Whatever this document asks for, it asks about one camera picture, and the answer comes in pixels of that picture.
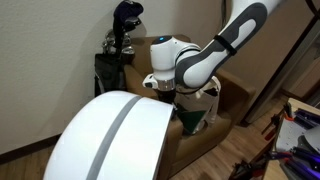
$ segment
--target black bag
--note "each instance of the black bag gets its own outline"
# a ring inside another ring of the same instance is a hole
[[[124,63],[108,54],[95,55],[95,97],[108,91],[126,91]]]

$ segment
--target green object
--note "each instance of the green object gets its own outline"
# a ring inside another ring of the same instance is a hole
[[[181,120],[185,131],[188,134],[193,134],[197,125],[205,115],[206,111],[188,111],[181,104],[177,104],[177,115]]]

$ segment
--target floor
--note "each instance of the floor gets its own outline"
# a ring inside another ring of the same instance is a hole
[[[236,126],[216,148],[187,166],[171,180],[228,179],[233,165],[241,160],[249,162],[268,142],[261,131],[278,113],[285,97],[272,101],[272,109],[247,128]],[[31,155],[0,165],[0,180],[40,180],[53,146]]]

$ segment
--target robot end effector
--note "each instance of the robot end effector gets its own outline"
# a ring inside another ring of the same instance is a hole
[[[157,38],[150,48],[154,73],[145,78],[143,86],[161,92],[173,91],[176,84],[201,88],[256,34],[282,1],[233,0],[229,23],[203,50],[171,36]]]

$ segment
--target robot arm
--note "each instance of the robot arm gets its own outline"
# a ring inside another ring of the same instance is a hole
[[[151,45],[154,74],[148,75],[143,85],[164,92],[174,90],[176,84],[202,87],[256,34],[282,1],[233,0],[229,23],[203,50],[171,36],[159,37]]]

